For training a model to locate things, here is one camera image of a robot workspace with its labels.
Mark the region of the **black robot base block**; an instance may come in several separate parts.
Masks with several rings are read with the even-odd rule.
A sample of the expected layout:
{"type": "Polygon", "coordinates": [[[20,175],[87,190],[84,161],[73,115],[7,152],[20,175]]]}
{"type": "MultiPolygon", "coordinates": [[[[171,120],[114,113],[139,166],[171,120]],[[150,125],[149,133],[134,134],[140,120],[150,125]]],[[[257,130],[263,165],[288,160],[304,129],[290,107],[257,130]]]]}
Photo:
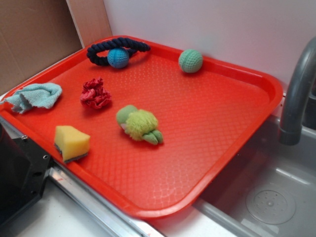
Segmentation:
{"type": "Polygon", "coordinates": [[[0,127],[0,226],[42,197],[51,156],[30,138],[11,138],[0,127]]]}

